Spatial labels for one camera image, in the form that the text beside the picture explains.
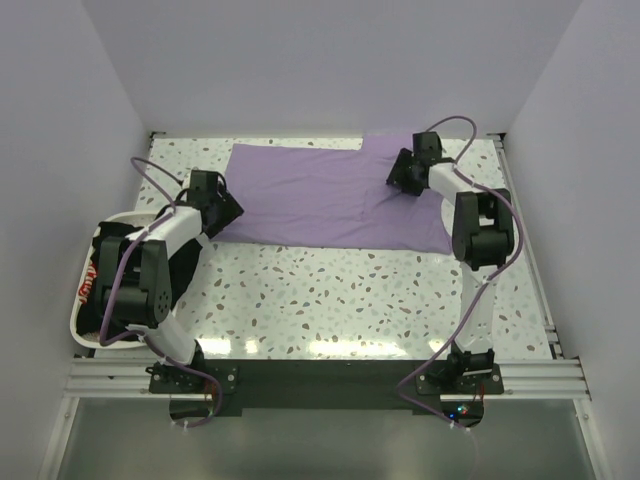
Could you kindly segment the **purple t-shirt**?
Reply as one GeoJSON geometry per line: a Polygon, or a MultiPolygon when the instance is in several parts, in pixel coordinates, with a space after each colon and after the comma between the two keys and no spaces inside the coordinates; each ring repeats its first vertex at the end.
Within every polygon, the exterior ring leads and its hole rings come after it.
{"type": "Polygon", "coordinates": [[[386,183],[411,137],[374,135],[358,150],[236,144],[224,177],[243,214],[217,240],[449,255],[441,195],[386,183]]]}

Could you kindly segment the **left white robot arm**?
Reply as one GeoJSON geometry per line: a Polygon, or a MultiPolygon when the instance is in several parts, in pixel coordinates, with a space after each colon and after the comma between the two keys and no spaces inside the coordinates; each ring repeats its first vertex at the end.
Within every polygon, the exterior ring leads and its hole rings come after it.
{"type": "Polygon", "coordinates": [[[212,239],[244,210],[222,174],[194,170],[188,184],[149,225],[127,235],[109,235],[97,249],[93,287],[101,320],[98,341],[110,347],[125,339],[148,346],[157,358],[151,375],[159,382],[216,394],[198,341],[177,322],[173,281],[176,267],[196,267],[200,237],[212,239]]]}

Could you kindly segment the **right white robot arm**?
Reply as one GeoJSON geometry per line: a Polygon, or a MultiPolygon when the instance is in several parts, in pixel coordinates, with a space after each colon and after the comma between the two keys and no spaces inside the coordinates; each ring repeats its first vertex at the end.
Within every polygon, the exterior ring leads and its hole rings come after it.
{"type": "Polygon", "coordinates": [[[432,361],[417,376],[443,391],[469,389],[494,372],[498,275],[520,251],[510,192],[464,176],[454,159],[443,156],[441,139],[433,131],[412,136],[412,148],[400,150],[387,184],[413,196],[438,193],[453,207],[451,244],[462,273],[461,319],[447,357],[432,361]]]}

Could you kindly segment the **black clothes in basket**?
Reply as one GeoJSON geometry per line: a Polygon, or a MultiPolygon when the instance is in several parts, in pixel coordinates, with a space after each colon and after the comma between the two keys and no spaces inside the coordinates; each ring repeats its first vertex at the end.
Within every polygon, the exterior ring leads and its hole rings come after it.
{"type": "MultiPolygon", "coordinates": [[[[119,263],[140,225],[102,221],[91,242],[80,282],[71,333],[78,343],[100,348],[100,330],[119,263]]],[[[106,333],[111,348],[132,348],[129,332],[157,327],[172,312],[193,280],[202,245],[191,239],[171,254],[157,240],[142,242],[129,257],[106,333]]]]}

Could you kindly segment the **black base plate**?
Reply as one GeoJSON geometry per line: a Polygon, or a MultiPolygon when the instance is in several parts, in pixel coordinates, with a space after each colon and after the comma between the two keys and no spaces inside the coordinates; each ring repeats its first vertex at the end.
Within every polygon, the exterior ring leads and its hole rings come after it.
{"type": "Polygon", "coordinates": [[[159,382],[149,391],[170,398],[173,419],[239,417],[250,409],[409,411],[480,420],[483,401],[505,388],[498,367],[469,389],[443,391],[423,382],[411,360],[204,360],[220,388],[216,394],[159,382]]]}

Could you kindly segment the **aluminium rail frame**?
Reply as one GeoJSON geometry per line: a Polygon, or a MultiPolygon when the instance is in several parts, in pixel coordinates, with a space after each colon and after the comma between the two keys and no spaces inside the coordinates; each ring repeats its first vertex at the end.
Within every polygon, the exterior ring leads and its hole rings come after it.
{"type": "Polygon", "coordinates": [[[576,360],[505,360],[494,322],[523,250],[508,190],[434,132],[396,155],[236,144],[162,203],[97,228],[68,395],[200,414],[584,400],[576,360]]]}

